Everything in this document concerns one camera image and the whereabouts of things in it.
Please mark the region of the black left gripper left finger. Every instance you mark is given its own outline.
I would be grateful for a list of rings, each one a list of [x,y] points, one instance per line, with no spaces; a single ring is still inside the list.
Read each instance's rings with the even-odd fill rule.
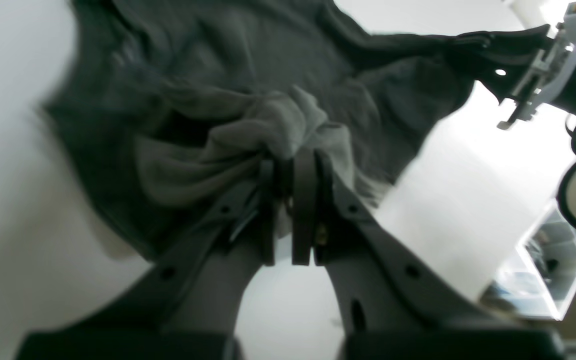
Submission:
[[[80,322],[30,333],[18,360],[243,360],[234,328],[243,294],[274,264],[275,166],[215,201],[128,291]]]

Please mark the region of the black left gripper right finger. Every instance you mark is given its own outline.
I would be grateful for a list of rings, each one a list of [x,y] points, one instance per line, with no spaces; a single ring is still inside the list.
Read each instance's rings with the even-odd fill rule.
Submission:
[[[464,298],[377,223],[320,150],[292,171],[292,261],[326,269],[342,317],[341,360],[564,360],[561,338]]]

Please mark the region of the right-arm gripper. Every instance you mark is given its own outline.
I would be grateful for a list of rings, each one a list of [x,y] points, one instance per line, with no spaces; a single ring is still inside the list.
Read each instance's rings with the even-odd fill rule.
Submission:
[[[576,13],[565,13],[551,43],[538,49],[510,94],[515,110],[498,129],[531,121],[542,105],[576,116]]]

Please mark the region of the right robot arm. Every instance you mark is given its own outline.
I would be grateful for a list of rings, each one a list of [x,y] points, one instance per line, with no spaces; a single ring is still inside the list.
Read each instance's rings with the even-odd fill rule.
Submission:
[[[516,121],[530,121],[542,105],[551,105],[576,116],[576,9],[557,25],[557,34],[538,48],[507,96],[515,110],[498,129],[509,130]]]

